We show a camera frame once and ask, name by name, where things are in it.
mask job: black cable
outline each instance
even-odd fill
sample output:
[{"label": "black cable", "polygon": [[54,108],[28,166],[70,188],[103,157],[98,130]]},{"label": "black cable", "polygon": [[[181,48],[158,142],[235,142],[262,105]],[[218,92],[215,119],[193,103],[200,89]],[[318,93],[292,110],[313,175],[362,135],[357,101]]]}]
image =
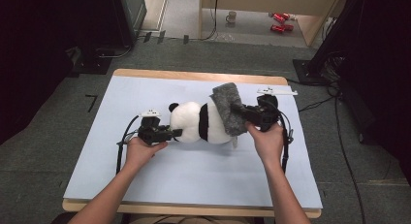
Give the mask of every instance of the black cable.
[{"label": "black cable", "polygon": [[139,118],[138,115],[136,115],[136,116],[130,121],[129,125],[128,125],[127,128],[126,128],[126,131],[124,131],[124,135],[123,135],[123,138],[121,139],[121,142],[118,143],[117,168],[116,168],[116,170],[115,170],[115,173],[116,173],[116,174],[118,174],[118,173],[120,172],[120,168],[121,168],[121,157],[122,157],[122,155],[123,155],[123,146],[124,146],[124,144],[125,144],[125,143],[124,143],[124,142],[125,142],[125,139],[126,139],[126,137],[127,137],[128,135],[131,134],[131,133],[130,133],[130,134],[127,134],[127,133],[128,133],[128,131],[129,131],[131,125],[134,123],[134,121],[135,121],[137,118]]},{"label": "black cable", "polygon": [[118,58],[118,57],[122,57],[125,54],[127,54],[129,51],[131,50],[131,47],[127,47],[127,50],[121,54],[118,55],[112,55],[112,56],[102,56],[102,55],[97,55],[100,58]]},{"label": "black cable", "polygon": [[214,28],[212,29],[211,33],[205,39],[196,39],[196,40],[206,41],[206,40],[210,39],[212,36],[214,36],[215,32],[217,32],[217,5],[218,5],[218,0],[215,0],[215,3],[214,3],[214,15],[215,15]]},{"label": "black cable", "polygon": [[342,151],[342,155],[344,156],[345,164],[347,165],[348,171],[350,172],[351,179],[353,180],[354,188],[356,189],[357,198],[359,200],[359,205],[360,205],[360,210],[361,210],[361,217],[363,219],[363,224],[365,224],[364,207],[363,207],[363,201],[362,201],[361,195],[360,195],[360,190],[359,190],[357,181],[354,177],[353,170],[351,169],[350,163],[348,162],[347,154],[345,153],[344,144],[342,143],[341,129],[340,129],[340,126],[339,126],[339,117],[338,117],[338,108],[337,108],[338,104],[337,104],[337,102],[338,102],[338,98],[335,98],[335,119],[336,119],[336,128],[337,128],[337,131],[338,131],[339,144],[341,146],[341,151]]},{"label": "black cable", "polygon": [[330,83],[303,83],[303,82],[299,82],[296,80],[291,80],[291,79],[287,79],[287,82],[292,82],[295,84],[300,84],[300,85],[307,85],[307,86],[328,86],[330,83],[332,83],[332,81],[330,81]]},{"label": "black cable", "polygon": [[316,103],[311,104],[311,105],[307,105],[304,108],[300,109],[299,112],[304,112],[304,111],[307,111],[307,110],[315,109],[315,108],[319,107],[320,105],[330,101],[332,98],[334,98],[334,97],[331,96],[331,97],[327,98],[326,100],[319,101],[319,102],[316,102]]}]

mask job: panda ear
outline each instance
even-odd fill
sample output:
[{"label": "panda ear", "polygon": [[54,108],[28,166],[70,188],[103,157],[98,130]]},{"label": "panda ear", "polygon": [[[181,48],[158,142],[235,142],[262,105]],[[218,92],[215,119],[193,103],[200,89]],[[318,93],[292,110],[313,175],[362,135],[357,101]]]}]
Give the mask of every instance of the panda ear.
[{"label": "panda ear", "polygon": [[172,103],[169,105],[169,111],[172,112],[176,107],[178,106],[178,103]]}]

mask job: person's right hand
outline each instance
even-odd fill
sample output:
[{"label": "person's right hand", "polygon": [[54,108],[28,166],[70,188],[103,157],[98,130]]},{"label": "person's right hand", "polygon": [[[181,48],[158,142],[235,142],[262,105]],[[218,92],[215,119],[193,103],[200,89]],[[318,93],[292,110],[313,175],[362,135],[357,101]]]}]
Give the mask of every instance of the person's right hand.
[{"label": "person's right hand", "polygon": [[274,123],[266,132],[261,132],[251,122],[245,122],[245,127],[254,139],[254,145],[264,165],[281,165],[280,158],[284,146],[283,128]]}]

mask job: gray cloth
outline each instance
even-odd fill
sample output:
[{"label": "gray cloth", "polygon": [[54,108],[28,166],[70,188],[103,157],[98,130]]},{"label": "gray cloth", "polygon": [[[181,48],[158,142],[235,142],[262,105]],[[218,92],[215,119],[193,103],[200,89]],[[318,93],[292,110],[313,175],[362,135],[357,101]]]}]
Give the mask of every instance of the gray cloth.
[{"label": "gray cloth", "polygon": [[218,109],[218,113],[223,120],[226,134],[235,137],[246,133],[245,118],[239,112],[233,112],[232,107],[242,107],[241,98],[239,97],[237,87],[234,83],[229,82],[212,89],[210,95],[212,101]]}]

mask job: panda plush toy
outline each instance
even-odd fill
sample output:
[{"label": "panda plush toy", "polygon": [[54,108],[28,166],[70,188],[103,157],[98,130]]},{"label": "panda plush toy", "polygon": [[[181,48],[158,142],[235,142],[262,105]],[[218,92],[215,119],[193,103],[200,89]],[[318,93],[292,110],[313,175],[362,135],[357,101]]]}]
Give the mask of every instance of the panda plush toy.
[{"label": "panda plush toy", "polygon": [[169,110],[170,127],[182,129],[182,135],[176,137],[179,142],[193,143],[203,139],[211,144],[223,144],[235,137],[226,133],[223,120],[212,100],[204,105],[196,102],[172,103]]}]

